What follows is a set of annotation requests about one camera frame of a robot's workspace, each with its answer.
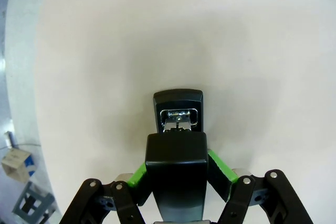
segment small cardboard box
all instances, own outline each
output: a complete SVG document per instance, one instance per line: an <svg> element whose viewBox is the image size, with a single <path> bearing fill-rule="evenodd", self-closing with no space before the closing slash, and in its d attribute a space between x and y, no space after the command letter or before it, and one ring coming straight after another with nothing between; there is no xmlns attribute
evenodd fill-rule
<svg viewBox="0 0 336 224"><path fill-rule="evenodd" d="M31 153L16 148L10 149L1 164L8 177L22 183L28 182L36 170Z"/></svg>

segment cable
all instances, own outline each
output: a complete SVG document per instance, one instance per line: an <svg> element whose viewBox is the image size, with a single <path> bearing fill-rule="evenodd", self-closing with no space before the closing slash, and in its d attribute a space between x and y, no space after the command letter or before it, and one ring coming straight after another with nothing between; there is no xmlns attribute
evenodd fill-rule
<svg viewBox="0 0 336 224"><path fill-rule="evenodd" d="M17 147L17 146L21 146L21 145L31 145L31 146L39 146L39 147L41 147L40 144L16 144L16 145L13 145L13 148L15 148L15 147ZM0 151L3 150L3 149L9 149L9 148L8 148L7 146L5 146L5 147L1 147L1 148L0 148Z"/></svg>

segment white table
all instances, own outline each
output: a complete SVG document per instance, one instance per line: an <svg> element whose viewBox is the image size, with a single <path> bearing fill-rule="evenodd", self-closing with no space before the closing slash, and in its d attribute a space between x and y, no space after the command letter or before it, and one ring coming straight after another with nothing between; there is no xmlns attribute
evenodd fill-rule
<svg viewBox="0 0 336 224"><path fill-rule="evenodd" d="M144 161L154 92L196 88L210 148L257 176L283 170L312 220L332 223L335 17L335 0L44 0L36 106L61 211L86 178ZM223 206L210 188L204 219ZM160 220L152 197L141 211ZM253 207L246 223L266 215Z"/></svg>

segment metal bracket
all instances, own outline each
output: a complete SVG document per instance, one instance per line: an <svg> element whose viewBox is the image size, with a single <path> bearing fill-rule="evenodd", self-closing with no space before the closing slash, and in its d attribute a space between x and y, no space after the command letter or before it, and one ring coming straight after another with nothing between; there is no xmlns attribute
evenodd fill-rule
<svg viewBox="0 0 336 224"><path fill-rule="evenodd" d="M166 113L167 115L167 119L164 123L162 123L163 132L182 130L191 131L192 124L190 120L190 110L161 111L161 114L162 113Z"/></svg>

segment black plastic housing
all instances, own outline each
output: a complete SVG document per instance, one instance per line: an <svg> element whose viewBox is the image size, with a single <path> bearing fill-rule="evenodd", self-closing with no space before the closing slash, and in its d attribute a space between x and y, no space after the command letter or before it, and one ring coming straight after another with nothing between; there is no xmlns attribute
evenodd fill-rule
<svg viewBox="0 0 336 224"><path fill-rule="evenodd" d="M145 164L163 221L202 220L208 167L205 133L149 135Z"/></svg>
<svg viewBox="0 0 336 224"><path fill-rule="evenodd" d="M203 132L203 92L196 89L169 89L154 94L154 111L157 132L163 132L160 112L163 110L195 109L197 125L192 131Z"/></svg>

